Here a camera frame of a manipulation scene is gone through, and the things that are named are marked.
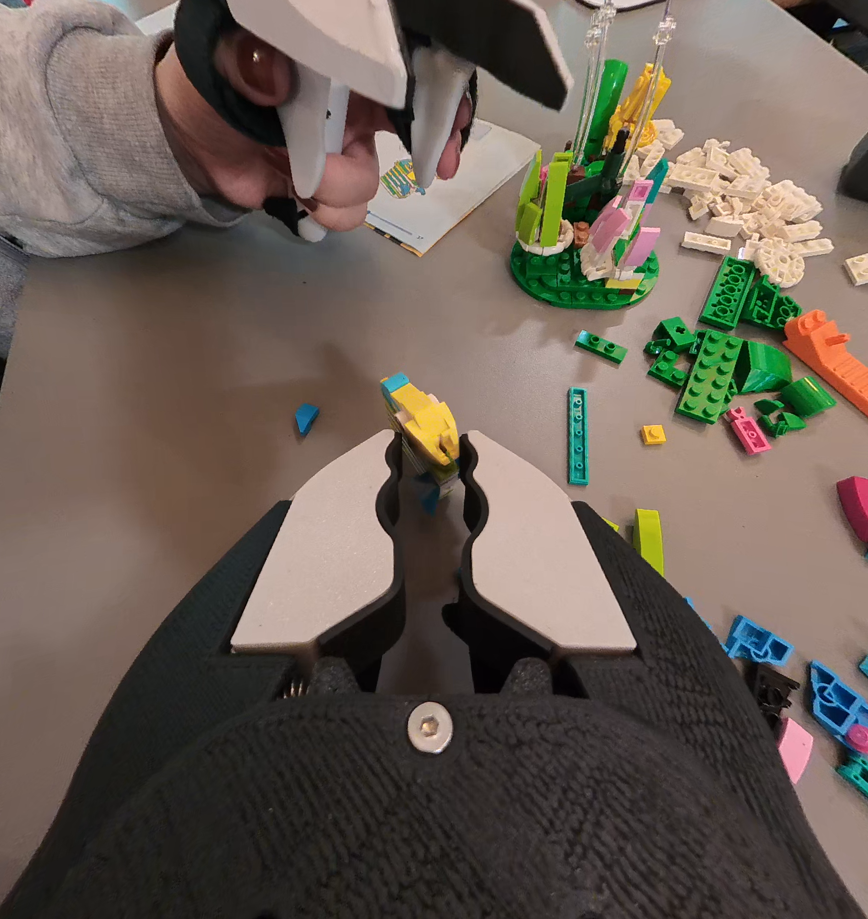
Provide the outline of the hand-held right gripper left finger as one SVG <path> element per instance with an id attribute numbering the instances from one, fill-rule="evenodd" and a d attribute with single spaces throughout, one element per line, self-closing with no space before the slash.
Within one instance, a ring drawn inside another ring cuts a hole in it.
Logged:
<path id="1" fill-rule="evenodd" d="M 377 514 L 391 477 L 382 430 L 294 494 L 231 639 L 236 653 L 317 655 L 320 640 L 380 600 L 394 580 L 394 542 Z"/>

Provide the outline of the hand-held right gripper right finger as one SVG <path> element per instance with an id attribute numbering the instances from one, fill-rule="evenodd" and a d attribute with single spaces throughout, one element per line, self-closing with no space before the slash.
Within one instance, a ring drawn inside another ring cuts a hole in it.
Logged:
<path id="1" fill-rule="evenodd" d="M 630 654 L 634 634 L 573 503 L 542 471 L 478 430 L 464 441 L 471 597 L 549 656 Z"/>

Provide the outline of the person's left forearm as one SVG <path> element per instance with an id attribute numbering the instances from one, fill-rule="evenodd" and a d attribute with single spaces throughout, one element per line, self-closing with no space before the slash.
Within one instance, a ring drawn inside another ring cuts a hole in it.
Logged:
<path id="1" fill-rule="evenodd" d="M 103 3 L 0 3 L 0 238 L 76 258 L 244 216 L 200 196 L 169 145 L 154 72 L 172 38 Z"/>

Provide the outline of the yellow brick fish head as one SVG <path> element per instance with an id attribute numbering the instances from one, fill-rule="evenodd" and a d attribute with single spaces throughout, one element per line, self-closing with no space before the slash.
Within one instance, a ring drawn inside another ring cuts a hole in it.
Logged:
<path id="1" fill-rule="evenodd" d="M 459 458 L 459 433 L 449 406 L 407 382 L 389 393 L 394 418 L 425 461 L 446 468 Z"/>

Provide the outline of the person's left hand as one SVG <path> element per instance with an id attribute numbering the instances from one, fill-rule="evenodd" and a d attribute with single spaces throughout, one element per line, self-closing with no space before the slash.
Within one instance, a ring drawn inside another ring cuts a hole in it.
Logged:
<path id="1" fill-rule="evenodd" d="M 237 93 L 259 106 L 273 109 L 290 94 L 291 60 L 244 29 L 221 39 L 213 61 Z M 287 150 L 258 144 L 230 127 L 193 87 L 173 45 L 156 64 L 154 82 L 171 151 L 200 196 L 246 211 L 293 196 Z M 384 108 L 351 95 L 342 152 L 328 155 L 314 195 L 300 200 L 326 229 L 347 232 L 364 222 L 379 183 L 378 132 L 394 132 Z"/>

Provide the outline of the grey desk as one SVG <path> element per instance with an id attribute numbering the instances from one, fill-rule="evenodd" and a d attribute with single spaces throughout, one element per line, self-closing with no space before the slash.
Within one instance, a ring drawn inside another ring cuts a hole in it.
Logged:
<path id="1" fill-rule="evenodd" d="M 749 147 L 822 202 L 835 244 L 791 295 L 868 366 L 868 206 L 838 173 L 868 130 L 868 76 L 770 2 L 674 2 L 665 118 L 682 151 Z M 423 258 L 369 228 L 316 245 L 261 214 L 148 247 L 40 262 L 0 394 L 0 903 L 54 819 L 101 713 L 187 592 L 279 500 L 388 427 L 403 371 L 566 486 L 566 395 L 589 391 L 590 483 L 565 488 L 626 533 L 660 513 L 666 572 L 724 635 L 749 616 L 868 694 L 868 560 L 835 483 L 868 477 L 868 420 L 844 399 L 748 457 L 724 422 L 673 415 L 646 374 L 661 319 L 693 325 L 719 259 L 684 250 L 656 202 L 661 276 L 643 303 L 575 312 L 509 275 L 522 179 Z M 294 411 L 320 408 L 300 437 Z M 645 446 L 662 425 L 668 442 Z"/>

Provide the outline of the scatter of blue pink bricks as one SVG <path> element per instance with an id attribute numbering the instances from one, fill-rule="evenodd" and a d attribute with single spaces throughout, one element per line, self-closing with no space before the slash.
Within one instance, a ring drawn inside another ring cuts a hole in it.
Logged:
<path id="1" fill-rule="evenodd" d="M 840 506 L 854 535 L 867 546 L 868 479 L 851 476 L 836 484 Z M 813 739 L 786 712 L 800 684 L 780 668 L 793 654 L 792 645 L 746 616 L 735 617 L 722 649 L 748 664 L 746 680 L 760 713 L 776 740 L 792 784 L 809 764 Z M 820 661 L 809 665 L 811 714 L 815 722 L 846 751 L 837 773 L 868 800 L 868 702 Z"/>

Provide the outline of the lime curved brick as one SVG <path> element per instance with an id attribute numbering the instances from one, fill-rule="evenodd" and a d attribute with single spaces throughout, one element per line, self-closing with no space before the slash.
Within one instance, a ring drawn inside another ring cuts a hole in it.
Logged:
<path id="1" fill-rule="evenodd" d="M 663 531 L 658 511 L 643 508 L 635 510 L 633 546 L 642 559 L 661 576 L 666 575 Z"/>

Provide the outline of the orange brick separator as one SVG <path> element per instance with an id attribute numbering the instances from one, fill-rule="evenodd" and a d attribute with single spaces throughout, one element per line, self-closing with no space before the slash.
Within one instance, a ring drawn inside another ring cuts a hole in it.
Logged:
<path id="1" fill-rule="evenodd" d="M 850 335 L 821 310 L 789 319 L 784 332 L 785 347 L 868 418 L 868 367 L 847 350 Z"/>

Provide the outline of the pile of white bricks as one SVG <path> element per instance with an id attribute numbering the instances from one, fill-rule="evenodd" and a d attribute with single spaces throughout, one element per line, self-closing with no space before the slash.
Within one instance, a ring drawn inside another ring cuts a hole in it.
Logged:
<path id="1" fill-rule="evenodd" d="M 682 247 L 727 255 L 740 239 L 739 258 L 783 289 L 801 281 L 807 259 L 831 254 L 833 243 L 818 220 L 822 203 L 790 179 L 773 182 L 749 148 L 709 139 L 669 160 L 684 133 L 669 120 L 651 121 L 650 127 L 651 140 L 640 142 L 624 183 L 665 168 L 659 191 L 680 190 L 690 219 L 704 222 L 701 232 L 685 233 Z"/>

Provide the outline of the striped brick fish body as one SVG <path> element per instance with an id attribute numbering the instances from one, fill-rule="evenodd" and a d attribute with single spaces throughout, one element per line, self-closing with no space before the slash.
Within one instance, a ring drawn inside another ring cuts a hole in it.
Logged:
<path id="1" fill-rule="evenodd" d="M 391 426 L 402 437 L 404 458 L 413 472 L 413 483 L 417 488 L 422 507 L 426 513 L 434 515 L 440 501 L 452 491 L 459 481 L 459 459 L 446 468 L 432 466 L 416 452 L 407 435 L 402 432 L 394 418 L 395 408 L 390 401 L 389 393 L 407 382 L 411 383 L 404 373 L 396 373 L 382 379 L 380 381 L 382 397 L 390 416 Z M 440 401 L 434 394 L 429 394 Z"/>

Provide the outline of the instruction booklet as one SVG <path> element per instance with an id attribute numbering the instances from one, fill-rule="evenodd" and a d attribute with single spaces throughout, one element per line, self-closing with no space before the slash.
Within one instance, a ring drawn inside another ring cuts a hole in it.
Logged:
<path id="1" fill-rule="evenodd" d="M 424 256 L 474 209 L 528 167 L 539 146 L 529 138 L 475 120 L 461 164 L 451 180 L 422 188 L 403 144 L 376 135 L 380 180 L 365 224 L 418 256 Z"/>

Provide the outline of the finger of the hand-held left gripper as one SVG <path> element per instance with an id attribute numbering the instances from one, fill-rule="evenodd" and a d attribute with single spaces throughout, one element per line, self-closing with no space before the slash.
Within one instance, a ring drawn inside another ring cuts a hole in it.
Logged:
<path id="1" fill-rule="evenodd" d="M 234 20 L 292 61 L 389 109 L 405 107 L 404 40 L 387 1 L 229 1 Z"/>
<path id="2" fill-rule="evenodd" d="M 531 1 L 398 1 L 400 25 L 484 69 L 524 98 L 561 110 L 574 84 L 555 29 Z"/>

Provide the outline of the green brick plant model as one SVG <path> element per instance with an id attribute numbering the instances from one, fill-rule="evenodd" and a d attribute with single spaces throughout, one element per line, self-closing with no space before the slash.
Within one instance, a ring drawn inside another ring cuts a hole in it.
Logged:
<path id="1" fill-rule="evenodd" d="M 672 122 L 653 120 L 671 86 L 663 68 L 677 25 L 670 6 L 654 59 L 627 95 L 628 65 L 607 50 L 616 2 L 601 3 L 591 17 L 574 138 L 562 152 L 537 150 L 520 189 L 509 265 L 535 300 L 612 311 L 639 303 L 657 282 L 661 231 L 651 212 L 669 190 L 674 164 L 666 153 L 683 136 Z"/>

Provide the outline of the pile of green bricks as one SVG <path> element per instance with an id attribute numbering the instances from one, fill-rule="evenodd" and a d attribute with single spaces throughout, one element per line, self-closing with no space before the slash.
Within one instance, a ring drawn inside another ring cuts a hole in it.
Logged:
<path id="1" fill-rule="evenodd" d="M 676 414 L 712 426 L 725 419 L 748 454 L 805 430 L 837 404 L 811 375 L 796 377 L 783 347 L 740 336 L 739 325 L 780 334 L 802 318 L 794 298 L 747 259 L 726 257 L 692 329 L 674 317 L 658 324 L 645 352 L 648 375 L 677 391 Z"/>

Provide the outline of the teal long plate brick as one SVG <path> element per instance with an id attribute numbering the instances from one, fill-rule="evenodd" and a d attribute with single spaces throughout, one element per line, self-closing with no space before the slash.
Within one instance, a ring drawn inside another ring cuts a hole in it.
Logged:
<path id="1" fill-rule="evenodd" d="M 588 394 L 584 388 L 572 386 L 567 399 L 567 482 L 586 487 L 589 485 Z"/>

